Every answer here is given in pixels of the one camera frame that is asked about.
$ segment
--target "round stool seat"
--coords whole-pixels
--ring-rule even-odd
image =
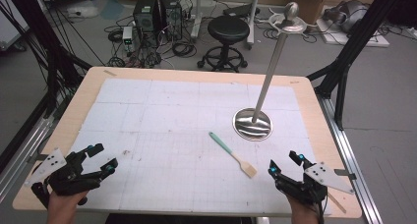
[[[220,16],[208,24],[208,33],[225,44],[234,44],[249,35],[249,26],[239,18]]]

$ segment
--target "concrete floor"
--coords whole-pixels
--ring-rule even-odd
[[[71,0],[72,4],[85,0]],[[111,56],[111,43],[104,28],[132,14],[129,2],[95,0],[100,15],[74,23],[82,37],[103,62]],[[216,11],[224,7],[217,4]],[[262,9],[260,16],[267,17]],[[197,68],[197,62],[216,45],[202,24],[197,53],[191,58],[171,58],[176,70],[209,71]],[[65,25],[77,55],[87,62],[101,66],[74,31]],[[366,47],[354,62],[347,83],[343,126],[365,177],[369,190],[385,223],[411,224],[417,220],[417,41],[388,34],[389,48]],[[275,44],[255,29],[255,45],[248,50],[244,43],[236,48],[249,63],[242,73],[264,74]],[[325,44],[318,36],[307,43],[301,36],[288,37],[277,75],[307,76],[330,64],[342,46]],[[172,69],[166,62],[156,68]],[[34,106],[45,94],[45,83],[31,52],[0,54],[0,151],[10,142]],[[2,223],[44,223],[45,212],[13,209],[14,195],[22,185],[29,169],[24,171],[14,188],[0,204]],[[77,223],[104,223],[107,213],[79,213]],[[364,218],[353,220],[327,219],[327,223],[366,223]],[[270,223],[290,223],[288,218],[272,218]]]

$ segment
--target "human hand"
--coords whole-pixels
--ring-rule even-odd
[[[292,210],[291,220],[293,224],[319,223],[319,216],[313,205],[303,204],[292,196],[287,196],[287,199]]]
[[[47,224],[70,224],[74,222],[78,202],[88,192],[72,196],[59,196],[55,192],[49,197]]]

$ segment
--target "round metal base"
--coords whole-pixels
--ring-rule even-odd
[[[252,123],[254,112],[254,108],[239,110],[233,116],[233,128],[240,137],[246,140],[265,140],[272,133],[272,121],[261,111],[257,122]]]

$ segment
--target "white paper sheet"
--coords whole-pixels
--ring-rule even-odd
[[[129,212],[277,215],[290,213],[268,174],[273,159],[283,174],[302,180],[289,151],[315,161],[294,91],[271,86],[263,111],[272,135],[247,141],[233,115],[255,107],[260,85],[109,79],[103,84],[72,147],[101,142],[104,151],[83,164],[96,171],[116,157],[116,172],[89,193],[82,208]],[[258,169],[250,179],[209,137],[217,134]]]

